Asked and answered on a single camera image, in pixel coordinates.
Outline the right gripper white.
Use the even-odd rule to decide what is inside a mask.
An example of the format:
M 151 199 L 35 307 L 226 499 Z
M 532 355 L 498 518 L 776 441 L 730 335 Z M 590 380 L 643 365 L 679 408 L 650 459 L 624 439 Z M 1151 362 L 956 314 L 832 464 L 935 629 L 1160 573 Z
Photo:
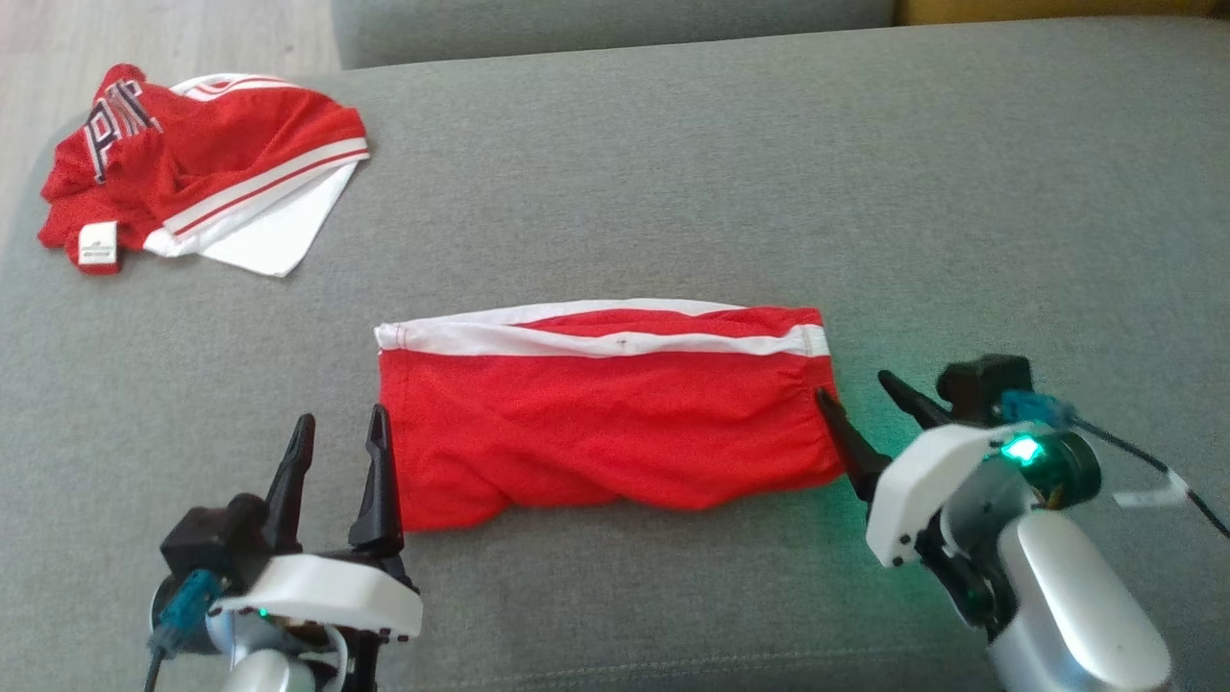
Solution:
M 895 372 L 879 371 L 877 379 L 925 430 L 893 460 L 852 427 L 827 388 L 815 395 L 855 497 L 871 503 L 867 547 L 884 568 L 921 562 L 961 619 L 998 633 L 1016 608 L 998 540 L 1037 500 L 1018 465 L 998 455 L 1006 430 L 950 425 L 950 411 Z

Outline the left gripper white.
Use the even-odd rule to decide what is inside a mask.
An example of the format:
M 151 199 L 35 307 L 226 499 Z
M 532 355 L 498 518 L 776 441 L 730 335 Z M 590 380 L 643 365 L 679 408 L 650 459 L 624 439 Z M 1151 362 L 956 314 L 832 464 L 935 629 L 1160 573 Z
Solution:
M 305 476 L 316 420 L 303 413 L 264 495 L 263 535 L 274 552 L 255 586 L 207 615 L 212 644 L 229 663 L 224 691 L 374 691 L 381 647 L 421 634 L 422 599 L 374 565 L 299 556 Z M 351 547 L 384 560 L 403 549 L 397 468 L 387 411 L 373 406 L 367 481 Z

